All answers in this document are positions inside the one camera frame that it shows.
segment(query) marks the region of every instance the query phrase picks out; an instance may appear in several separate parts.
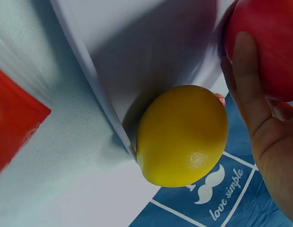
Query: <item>white textured cloth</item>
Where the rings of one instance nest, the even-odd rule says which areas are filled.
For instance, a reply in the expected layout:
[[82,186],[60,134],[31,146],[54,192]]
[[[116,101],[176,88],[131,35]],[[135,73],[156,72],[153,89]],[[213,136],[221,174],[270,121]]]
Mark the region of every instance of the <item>white textured cloth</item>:
[[0,227],[128,226],[158,188],[102,113],[50,2],[0,0],[0,29],[53,90],[51,115],[0,175]]

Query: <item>red apple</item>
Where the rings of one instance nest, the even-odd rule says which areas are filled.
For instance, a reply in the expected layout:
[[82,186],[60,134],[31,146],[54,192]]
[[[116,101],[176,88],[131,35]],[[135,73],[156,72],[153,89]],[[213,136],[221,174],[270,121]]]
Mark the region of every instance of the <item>red apple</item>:
[[250,33],[258,48],[265,95],[293,101],[293,0],[239,0],[225,29],[224,48],[229,60],[237,33]]

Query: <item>skin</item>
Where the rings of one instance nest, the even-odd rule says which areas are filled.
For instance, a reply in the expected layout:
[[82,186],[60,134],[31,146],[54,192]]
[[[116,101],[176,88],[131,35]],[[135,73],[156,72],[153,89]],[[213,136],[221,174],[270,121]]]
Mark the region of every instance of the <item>skin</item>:
[[261,88],[257,47],[246,32],[237,35],[233,62],[221,68],[245,122],[254,160],[277,206],[293,222],[293,106],[268,100]]

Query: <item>yellow lemon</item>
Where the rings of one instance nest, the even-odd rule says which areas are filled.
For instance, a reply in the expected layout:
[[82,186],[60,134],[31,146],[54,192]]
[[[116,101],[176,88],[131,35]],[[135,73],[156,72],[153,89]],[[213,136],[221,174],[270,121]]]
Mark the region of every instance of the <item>yellow lemon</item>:
[[188,85],[170,89],[146,110],[137,132],[137,159],[146,180],[163,187],[189,185],[220,159],[227,116],[209,90]]

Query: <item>blue placemat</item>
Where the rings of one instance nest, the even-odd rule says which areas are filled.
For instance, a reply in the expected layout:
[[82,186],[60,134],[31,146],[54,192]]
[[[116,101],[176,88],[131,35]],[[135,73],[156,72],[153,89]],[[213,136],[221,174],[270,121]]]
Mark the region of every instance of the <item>blue placemat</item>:
[[130,227],[293,226],[270,198],[230,95],[226,110],[229,136],[218,164],[187,187],[161,188]]

